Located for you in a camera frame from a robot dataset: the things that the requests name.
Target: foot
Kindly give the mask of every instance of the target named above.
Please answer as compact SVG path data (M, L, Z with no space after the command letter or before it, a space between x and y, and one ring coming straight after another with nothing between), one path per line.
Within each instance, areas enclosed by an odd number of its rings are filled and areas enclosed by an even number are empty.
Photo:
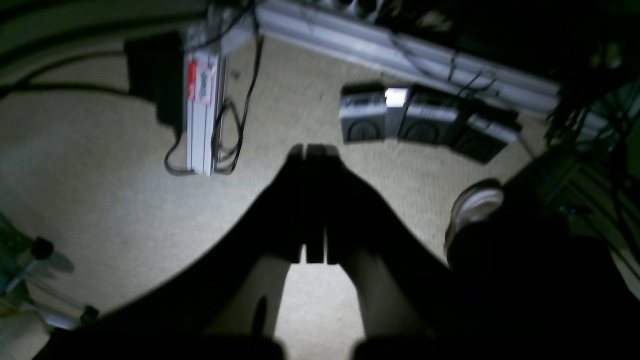
M451 208L451 221L444 240L445 254L460 229L487 219L500 208L503 200L502 185L496 179L482 180L463 191Z

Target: shoe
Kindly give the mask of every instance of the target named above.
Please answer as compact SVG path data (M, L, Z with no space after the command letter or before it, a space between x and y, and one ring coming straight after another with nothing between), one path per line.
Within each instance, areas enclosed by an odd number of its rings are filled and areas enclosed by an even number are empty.
M504 192L497 179L482 180L463 191L451 208L451 221L444 238L445 255L460 229L487 219L500 208L503 201Z

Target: sneaker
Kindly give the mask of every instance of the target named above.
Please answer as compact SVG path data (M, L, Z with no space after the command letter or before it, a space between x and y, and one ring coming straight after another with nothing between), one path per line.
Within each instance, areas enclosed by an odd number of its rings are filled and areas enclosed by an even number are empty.
M460 229L487 219L500 208L503 201L504 192L497 179L482 180L463 191L451 208L451 221L444 238L445 254Z

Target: beige carpet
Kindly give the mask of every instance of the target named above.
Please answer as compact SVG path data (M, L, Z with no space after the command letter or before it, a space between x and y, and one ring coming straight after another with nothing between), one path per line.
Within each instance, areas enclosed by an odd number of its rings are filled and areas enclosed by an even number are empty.
M253 44L230 59L229 94L240 104ZM123 58L86 61L42 77L127 87ZM188 266L233 226L296 143L332 143L386 198L416 237L442 258L453 200L486 177L506 180L528 157L511 144L478 165L447 149L342 144L340 88L393 79L267 39L232 176L172 177L163 168L171 131L135 99L81 92L13 94L0 102L0 210L31 235L52 240L72 272L35 274L106 313ZM520 119L540 142L543 126ZM176 154L173 162L180 163ZM276 327L289 359L345 359L363 336L353 285L337 266L294 265Z

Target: black pants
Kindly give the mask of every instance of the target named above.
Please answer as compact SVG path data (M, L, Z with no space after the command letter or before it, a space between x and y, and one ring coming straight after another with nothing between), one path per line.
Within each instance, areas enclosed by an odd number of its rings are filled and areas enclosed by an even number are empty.
M464 227L449 247L451 269L494 289L549 329L594 338L637 333L640 302L603 240L570 236L558 218Z

